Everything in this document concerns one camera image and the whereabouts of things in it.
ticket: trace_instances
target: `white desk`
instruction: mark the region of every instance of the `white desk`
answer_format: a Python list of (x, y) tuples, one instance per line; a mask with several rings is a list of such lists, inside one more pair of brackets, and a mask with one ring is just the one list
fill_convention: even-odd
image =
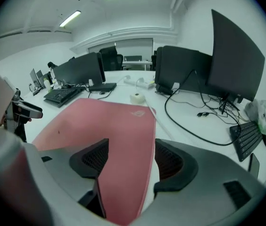
[[(121, 78), (123, 78), (126, 75), (130, 75), (133, 80), (137, 80), (140, 77), (143, 77), (145, 81), (153, 80), (153, 76), (155, 75), (155, 72), (152, 71), (115, 71), (115, 72), (105, 72), (106, 75), (106, 82), (118, 82)], [(186, 143), (191, 146), (196, 146), (199, 148), (207, 149), (210, 151), (214, 151), (217, 153), (221, 153), (230, 159), (232, 159), (234, 162), (236, 162), (238, 165), (243, 167), (245, 170), (248, 169), (249, 166), (249, 160), (248, 157), (243, 162), (239, 162), (238, 156), (235, 152), (233, 145), (228, 146), (217, 146), (213, 144), (206, 143), (200, 139), (197, 139), (196, 137), (188, 134), (183, 129), (179, 128), (177, 125), (175, 125), (166, 115), (164, 110), (164, 104), (166, 101), (166, 98), (158, 95), (155, 93), (156, 89), (152, 88), (150, 90), (141, 89), (139, 88), (139, 91), (142, 91), (142, 93), (147, 98), (147, 101), (150, 103), (150, 105), (156, 110), (157, 117), (160, 118), (160, 120), (164, 123), (165, 127), (168, 128), (168, 130), (171, 132), (174, 141)], [(121, 80), (118, 84), (115, 90), (111, 93), (111, 95), (108, 98), (105, 98), (105, 101), (109, 102), (118, 102), (118, 103), (124, 103), (124, 104), (130, 104), (130, 94), (135, 93), (135, 87), (124, 84)], [(42, 90), (39, 94), (36, 96), (27, 96), (25, 100), (29, 103), (32, 103), (36, 106), (39, 106), (43, 109), (43, 118), (42, 119), (35, 119), (30, 123), (27, 123), (25, 125), (25, 131), (26, 131), (26, 137), (27, 142), (31, 143), (35, 137), (42, 131), (42, 129), (53, 119), (55, 118), (62, 110), (67, 108), (67, 106), (74, 102), (70, 101), (68, 104), (62, 106), (61, 108), (56, 108), (53, 105), (48, 104), (44, 101), (43, 96), (47, 94), (46, 90)], [(84, 91), (82, 92), (77, 98), (87, 98), (88, 92)], [(99, 94), (91, 94), (91, 98), (100, 98), (103, 97), (103, 95)], [(197, 106), (203, 106), (202, 100), (200, 98), (200, 94), (197, 93), (190, 93), (190, 92), (180, 92), (178, 95), (174, 95), (172, 97), (173, 99), (177, 101), (187, 101)], [(216, 106), (217, 102), (210, 102), (209, 105)], [(241, 115), (246, 119), (247, 116), (243, 112), (243, 105), (238, 105), (240, 108)], [(169, 114), (176, 119), (177, 122), (179, 122), (182, 126), (188, 128), (189, 130), (195, 132), (196, 134), (215, 142), (219, 143), (228, 143), (231, 141), (228, 129), (231, 125), (224, 124), (220, 119), (218, 119), (216, 116), (208, 116), (208, 117), (197, 117), (197, 114), (199, 112), (210, 112), (210, 110), (202, 108), (194, 108), (187, 104), (179, 104), (175, 103), (173, 101), (169, 101), (167, 104), (168, 112)], [(224, 118), (227, 122), (232, 122), (232, 119)], [(163, 131), (163, 129), (160, 127), (158, 123), (156, 123), (156, 138), (160, 139), (167, 139), (170, 138), (168, 135)], [(256, 149), (253, 151), (253, 153), (256, 155), (260, 162), (260, 169), (259, 169), (259, 175), (258, 179), (259, 181), (264, 184), (266, 181), (266, 147), (262, 142), (256, 147)], [(150, 185), (148, 192), (153, 191), (152, 185), (157, 181), (157, 178), (159, 180), (157, 165), (155, 164), (155, 160), (152, 164), (152, 171), (150, 176)], [(150, 204), (151, 199), (149, 201), (146, 200), (145, 204)]]
[(144, 65), (144, 70), (147, 70), (147, 65), (152, 65), (149, 61), (124, 61), (123, 65)]

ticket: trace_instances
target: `power strip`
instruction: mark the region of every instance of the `power strip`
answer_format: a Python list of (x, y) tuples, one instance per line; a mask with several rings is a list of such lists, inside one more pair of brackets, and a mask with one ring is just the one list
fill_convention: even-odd
[[(135, 86), (136, 81), (133, 81), (133, 80), (128, 79), (128, 78), (124, 78), (124, 83)], [(154, 86), (155, 86), (154, 82), (146, 83), (146, 82), (139, 81), (137, 83), (137, 87), (144, 88), (144, 89), (150, 89), (150, 88), (152, 88)]]

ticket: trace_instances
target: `fluorescent light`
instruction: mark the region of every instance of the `fluorescent light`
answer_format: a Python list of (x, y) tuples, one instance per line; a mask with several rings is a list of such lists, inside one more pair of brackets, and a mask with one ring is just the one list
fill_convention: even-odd
[(64, 22), (61, 23), (60, 27), (64, 27), (66, 24), (68, 24), (72, 19), (79, 16), (81, 14), (81, 11), (76, 11), (72, 15), (70, 15)]

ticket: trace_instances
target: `black chair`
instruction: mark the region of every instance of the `black chair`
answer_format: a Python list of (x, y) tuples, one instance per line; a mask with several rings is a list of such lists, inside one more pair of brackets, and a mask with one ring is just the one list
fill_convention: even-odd
[(123, 61), (124, 61), (124, 56), (123, 55), (117, 55), (117, 62), (119, 65), (121, 65), (121, 70), (123, 70)]
[(102, 48), (100, 50), (103, 67), (105, 71), (122, 70), (122, 63), (118, 62), (117, 50), (115, 46)]
[(152, 58), (152, 65), (150, 66), (150, 69), (152, 71), (156, 71), (156, 58), (157, 58), (157, 56), (156, 55), (152, 55), (151, 58)]

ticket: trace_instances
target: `black keyboard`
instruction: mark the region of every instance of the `black keyboard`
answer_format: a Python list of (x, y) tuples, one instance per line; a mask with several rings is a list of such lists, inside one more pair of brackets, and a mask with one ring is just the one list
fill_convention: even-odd
[[(239, 126), (230, 127), (232, 140), (239, 136)], [(239, 139), (233, 145), (236, 149), (239, 161), (247, 158), (262, 140), (262, 134), (259, 127), (254, 122), (248, 122), (241, 125), (241, 134)]]
[(61, 107), (81, 91), (81, 88), (55, 89), (45, 95), (44, 98), (59, 104), (58, 107)]

